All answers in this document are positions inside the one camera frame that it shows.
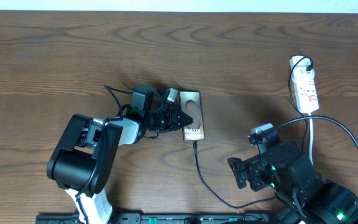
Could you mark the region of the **rose gold Galaxy smartphone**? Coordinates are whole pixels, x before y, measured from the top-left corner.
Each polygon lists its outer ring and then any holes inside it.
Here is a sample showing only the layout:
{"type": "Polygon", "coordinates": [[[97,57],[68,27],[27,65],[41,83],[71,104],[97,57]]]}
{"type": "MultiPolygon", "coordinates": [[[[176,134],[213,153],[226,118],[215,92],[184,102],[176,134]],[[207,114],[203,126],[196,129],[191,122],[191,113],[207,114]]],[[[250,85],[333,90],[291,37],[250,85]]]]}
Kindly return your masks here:
{"type": "Polygon", "coordinates": [[[186,125],[183,130],[184,141],[205,140],[203,112],[201,107],[201,95],[198,91],[180,92],[181,109],[188,116],[192,117],[193,122],[186,125]]]}

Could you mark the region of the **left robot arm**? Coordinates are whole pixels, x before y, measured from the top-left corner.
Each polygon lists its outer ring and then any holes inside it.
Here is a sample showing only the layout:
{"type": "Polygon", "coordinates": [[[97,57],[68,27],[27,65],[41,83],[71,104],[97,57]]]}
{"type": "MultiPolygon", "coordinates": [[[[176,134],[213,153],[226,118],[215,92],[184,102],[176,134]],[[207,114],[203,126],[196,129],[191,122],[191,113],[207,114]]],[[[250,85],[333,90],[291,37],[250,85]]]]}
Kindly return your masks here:
{"type": "Polygon", "coordinates": [[[147,131],[157,134],[179,130],[193,122],[175,103],[174,88],[156,90],[136,85],[129,104],[118,104],[114,117],[92,118],[74,114],[47,164],[47,177],[73,199],[81,223],[108,223],[113,207],[105,185],[117,149],[135,144],[147,131]]]}

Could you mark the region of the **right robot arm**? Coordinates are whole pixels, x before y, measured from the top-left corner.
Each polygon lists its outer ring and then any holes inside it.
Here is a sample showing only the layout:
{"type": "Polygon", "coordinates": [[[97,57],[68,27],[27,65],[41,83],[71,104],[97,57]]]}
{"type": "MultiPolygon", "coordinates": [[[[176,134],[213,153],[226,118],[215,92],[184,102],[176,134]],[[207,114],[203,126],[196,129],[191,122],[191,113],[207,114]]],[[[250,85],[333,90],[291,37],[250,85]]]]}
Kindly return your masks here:
{"type": "Polygon", "coordinates": [[[349,189],[324,180],[293,141],[269,134],[257,145],[259,153],[227,162],[239,189],[273,188],[275,196],[305,223],[358,223],[358,198],[349,189]]]}

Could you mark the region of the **white USB charger plug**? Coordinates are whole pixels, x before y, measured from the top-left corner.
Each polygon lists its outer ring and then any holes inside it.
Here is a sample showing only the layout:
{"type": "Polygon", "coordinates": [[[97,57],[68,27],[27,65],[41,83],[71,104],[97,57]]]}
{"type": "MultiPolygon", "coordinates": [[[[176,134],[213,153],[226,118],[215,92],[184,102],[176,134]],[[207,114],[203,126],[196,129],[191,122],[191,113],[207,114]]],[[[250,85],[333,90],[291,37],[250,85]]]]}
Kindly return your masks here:
{"type": "Polygon", "coordinates": [[[312,65],[297,66],[296,68],[298,70],[299,76],[302,78],[307,78],[311,80],[315,76],[315,72],[312,65]]]}

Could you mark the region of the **white power strip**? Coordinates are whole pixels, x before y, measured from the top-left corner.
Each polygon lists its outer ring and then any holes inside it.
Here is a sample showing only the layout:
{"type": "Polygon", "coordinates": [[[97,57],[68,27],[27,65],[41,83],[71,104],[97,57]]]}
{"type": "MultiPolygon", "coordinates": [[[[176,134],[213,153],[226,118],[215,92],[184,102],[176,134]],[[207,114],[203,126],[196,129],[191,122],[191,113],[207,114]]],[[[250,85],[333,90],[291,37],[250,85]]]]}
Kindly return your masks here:
{"type": "Polygon", "coordinates": [[[291,76],[293,83],[296,108],[302,114],[311,114],[319,109],[318,95],[315,87],[314,79],[302,78],[299,76],[297,66],[312,65],[312,59],[309,57],[296,55],[290,59],[291,76]]]}

